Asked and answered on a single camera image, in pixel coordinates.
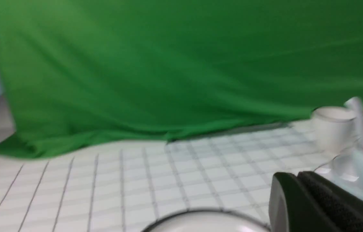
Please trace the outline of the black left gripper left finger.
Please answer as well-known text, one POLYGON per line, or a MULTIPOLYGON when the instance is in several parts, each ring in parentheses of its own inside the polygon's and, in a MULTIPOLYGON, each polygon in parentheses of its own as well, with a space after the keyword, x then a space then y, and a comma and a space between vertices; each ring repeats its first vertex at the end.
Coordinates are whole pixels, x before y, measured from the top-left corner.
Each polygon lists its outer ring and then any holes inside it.
POLYGON ((311 232, 317 226, 313 198, 291 173, 273 175, 268 215, 272 232, 311 232))

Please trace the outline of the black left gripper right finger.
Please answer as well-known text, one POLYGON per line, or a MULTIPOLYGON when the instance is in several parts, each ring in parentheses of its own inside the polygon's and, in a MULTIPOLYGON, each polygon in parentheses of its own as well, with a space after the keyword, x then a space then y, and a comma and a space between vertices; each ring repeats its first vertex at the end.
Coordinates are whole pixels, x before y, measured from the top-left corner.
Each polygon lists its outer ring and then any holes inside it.
POLYGON ((363 232, 362 200, 315 172, 299 172, 297 178, 341 231, 363 232))

